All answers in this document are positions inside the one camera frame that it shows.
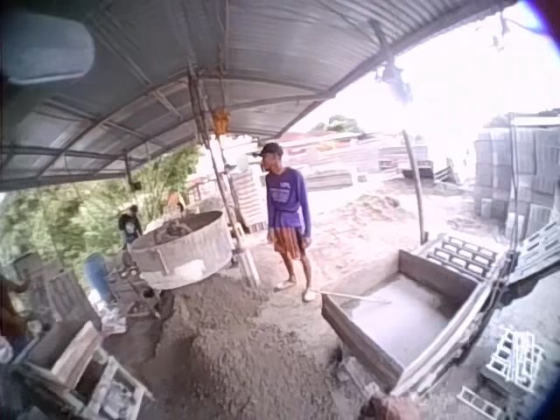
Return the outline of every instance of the mixer drum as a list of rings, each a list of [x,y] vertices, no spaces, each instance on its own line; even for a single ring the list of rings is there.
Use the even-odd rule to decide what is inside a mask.
[[[167,221],[132,242],[129,252],[151,288],[169,290],[224,268],[232,243],[224,214],[206,212]]]

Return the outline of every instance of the corrugated metal roof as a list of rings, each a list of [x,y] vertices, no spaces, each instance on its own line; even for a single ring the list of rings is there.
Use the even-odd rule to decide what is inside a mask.
[[[395,53],[483,18],[502,0],[118,0],[82,16],[95,42],[86,76],[23,88],[7,103],[0,191],[121,176],[191,142],[191,66],[231,130],[280,137],[382,64],[370,19]]]

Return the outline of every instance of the blue barrel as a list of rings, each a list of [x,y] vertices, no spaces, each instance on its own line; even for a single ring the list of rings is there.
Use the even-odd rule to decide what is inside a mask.
[[[113,293],[109,288],[109,271],[105,258],[99,252],[95,252],[84,261],[84,274],[87,283],[92,289],[95,289],[101,299],[110,302],[113,299]]]

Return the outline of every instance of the white sandal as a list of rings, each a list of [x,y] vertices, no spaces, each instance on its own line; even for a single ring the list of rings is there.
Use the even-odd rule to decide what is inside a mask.
[[[290,287],[294,287],[295,285],[296,285],[295,280],[284,280],[283,282],[276,285],[274,291],[285,291],[286,289],[289,289]]]
[[[313,300],[315,300],[315,298],[317,297],[317,292],[313,291],[311,289],[307,289],[304,293],[304,302],[306,302],[307,304],[312,302]]]

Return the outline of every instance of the leg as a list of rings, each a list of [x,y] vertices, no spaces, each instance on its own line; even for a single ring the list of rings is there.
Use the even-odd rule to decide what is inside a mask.
[[[288,270],[288,281],[295,283],[296,282],[296,273],[294,272],[294,262],[288,254],[281,254],[283,259],[283,264],[286,266]]]
[[[304,302],[311,302],[315,300],[317,293],[312,289],[312,263],[304,251],[302,251],[301,263],[304,266],[305,273]]]
[[[285,289],[288,289],[292,286],[296,285],[296,273],[294,273],[294,262],[291,259],[291,256],[286,254],[286,253],[281,253],[280,254],[282,256],[283,259],[283,263],[286,266],[286,269],[288,270],[288,280],[285,280],[279,284],[276,285],[275,291],[283,291]]]
[[[301,255],[301,263],[304,266],[305,288],[310,289],[312,287],[312,263],[306,254]]]

